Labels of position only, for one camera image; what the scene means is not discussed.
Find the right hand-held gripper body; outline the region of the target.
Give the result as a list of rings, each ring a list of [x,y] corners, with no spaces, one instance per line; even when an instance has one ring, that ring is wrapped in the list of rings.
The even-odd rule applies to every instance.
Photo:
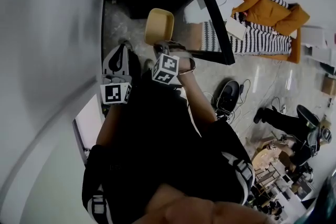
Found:
[[[178,75],[193,72],[195,61],[191,53],[178,42],[169,43],[169,54],[161,54],[152,69],[152,80],[169,85]]]

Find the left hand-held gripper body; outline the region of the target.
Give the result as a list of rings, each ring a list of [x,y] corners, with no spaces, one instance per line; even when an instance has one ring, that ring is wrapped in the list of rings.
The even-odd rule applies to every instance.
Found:
[[[129,102],[132,85],[126,81],[125,78],[103,75],[100,90],[103,104],[127,104]]]

